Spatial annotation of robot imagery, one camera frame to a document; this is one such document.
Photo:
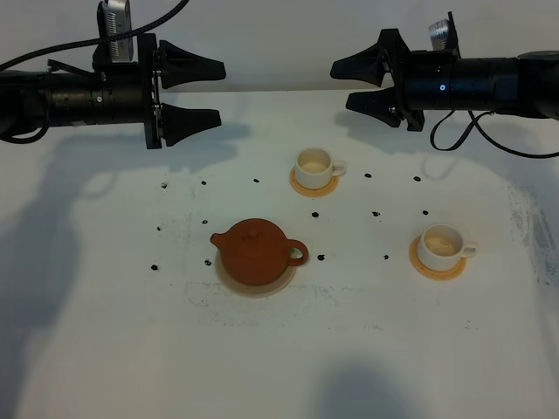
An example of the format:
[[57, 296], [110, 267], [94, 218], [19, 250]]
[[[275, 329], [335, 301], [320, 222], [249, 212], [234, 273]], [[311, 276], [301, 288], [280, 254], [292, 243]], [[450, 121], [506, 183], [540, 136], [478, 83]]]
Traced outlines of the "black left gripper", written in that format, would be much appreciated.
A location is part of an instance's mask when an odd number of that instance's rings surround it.
[[[138, 60], [113, 63], [109, 47], [98, 45], [93, 54], [96, 77], [90, 88], [90, 109], [95, 125], [141, 123], [144, 126], [146, 147], [162, 147], [158, 126], [161, 108], [155, 86], [155, 56], [158, 44], [154, 34], [137, 37]], [[222, 80], [226, 77], [224, 63], [187, 52], [162, 40], [159, 46], [160, 79], [164, 89], [198, 82]], [[161, 110], [162, 137], [167, 147], [191, 135], [220, 127], [218, 110], [187, 109], [167, 104]]]

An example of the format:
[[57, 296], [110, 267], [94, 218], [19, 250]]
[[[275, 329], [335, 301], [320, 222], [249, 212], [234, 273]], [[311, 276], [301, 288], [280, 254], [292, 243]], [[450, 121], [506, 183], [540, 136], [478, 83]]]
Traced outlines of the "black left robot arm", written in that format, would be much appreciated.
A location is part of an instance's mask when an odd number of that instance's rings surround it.
[[215, 109], [165, 104], [160, 91], [173, 86], [224, 79], [224, 64], [186, 52], [153, 34], [137, 38], [138, 59], [113, 63], [98, 46], [93, 70], [49, 61], [47, 72], [1, 74], [1, 139], [31, 144], [51, 127], [141, 123], [146, 147], [172, 147], [219, 127]]

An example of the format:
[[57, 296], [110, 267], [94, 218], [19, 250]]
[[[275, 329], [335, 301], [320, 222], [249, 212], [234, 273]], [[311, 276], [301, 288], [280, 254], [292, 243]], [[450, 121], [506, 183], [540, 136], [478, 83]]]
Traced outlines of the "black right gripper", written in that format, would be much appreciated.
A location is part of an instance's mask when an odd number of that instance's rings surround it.
[[392, 77], [394, 86], [374, 92], [351, 93], [346, 102], [349, 111], [380, 120], [389, 127], [407, 122], [409, 131], [424, 127], [424, 111], [448, 110], [450, 106], [451, 73], [460, 58], [459, 41], [452, 13], [449, 38], [442, 51], [412, 51], [399, 30], [382, 30], [378, 45], [353, 56], [336, 60], [331, 68], [332, 79], [358, 80], [380, 86], [384, 74]]

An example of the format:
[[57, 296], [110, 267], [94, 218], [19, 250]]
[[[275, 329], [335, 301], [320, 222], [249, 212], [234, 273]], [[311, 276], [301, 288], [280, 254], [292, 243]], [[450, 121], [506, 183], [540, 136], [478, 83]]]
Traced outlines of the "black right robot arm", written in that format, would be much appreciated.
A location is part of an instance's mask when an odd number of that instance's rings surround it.
[[352, 93], [346, 108], [391, 127], [424, 127], [424, 111], [486, 111], [531, 119], [558, 117], [558, 54], [462, 58], [452, 17], [429, 28], [432, 48], [412, 51], [397, 29], [370, 48], [333, 63], [333, 79], [360, 80], [374, 92]]

